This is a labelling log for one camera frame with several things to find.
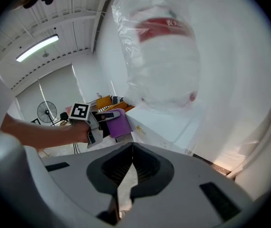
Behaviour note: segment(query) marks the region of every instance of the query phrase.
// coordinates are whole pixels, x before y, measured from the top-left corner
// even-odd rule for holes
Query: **purple object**
[[[106,111],[106,113],[108,112],[120,112],[120,116],[118,118],[106,121],[111,138],[118,138],[125,134],[131,133],[131,127],[129,125],[127,117],[125,116],[125,111],[123,109],[118,108]]]

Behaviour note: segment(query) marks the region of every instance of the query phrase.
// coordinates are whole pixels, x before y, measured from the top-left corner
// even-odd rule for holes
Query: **electric fan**
[[[58,111],[55,105],[50,101],[44,101],[39,104],[37,108],[37,116],[44,123],[52,123],[54,126],[54,119],[56,118]]]

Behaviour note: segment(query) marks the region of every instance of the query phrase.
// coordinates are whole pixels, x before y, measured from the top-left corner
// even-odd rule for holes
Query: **red label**
[[[192,36],[191,30],[172,18],[154,18],[142,21],[136,26],[140,42],[164,35]]]

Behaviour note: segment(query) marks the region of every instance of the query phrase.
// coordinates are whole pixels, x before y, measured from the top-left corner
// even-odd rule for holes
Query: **sticker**
[[[146,133],[143,131],[143,129],[140,127],[140,125],[138,125],[136,128],[140,133],[146,135]]]
[[[70,119],[86,121],[89,117],[90,104],[74,103],[69,114]]]
[[[173,18],[147,19],[136,26],[136,31],[140,42],[164,35],[194,36],[189,26]]]

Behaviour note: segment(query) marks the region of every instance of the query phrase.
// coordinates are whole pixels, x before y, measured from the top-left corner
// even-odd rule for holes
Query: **floor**
[[[133,138],[131,134],[125,136],[121,139],[119,144],[125,144],[128,142],[133,142]],[[109,136],[103,139],[102,143],[99,143],[95,146],[93,146],[90,149],[87,149],[86,143],[78,143],[78,147],[81,153],[88,152],[88,151],[94,151],[98,149],[103,149],[112,145],[118,144],[116,141]],[[53,147],[53,148],[46,148],[44,149],[44,152],[40,152],[39,156],[41,158],[48,158],[48,157],[55,157],[55,156],[61,156],[61,155],[70,155],[74,154],[74,149],[72,144]],[[131,200],[129,198],[130,196],[130,189],[137,185],[137,174],[136,170],[133,165],[131,165],[128,173],[126,174],[125,178],[123,179],[121,185],[118,187],[118,202],[119,202],[119,210],[130,210],[131,209]]]

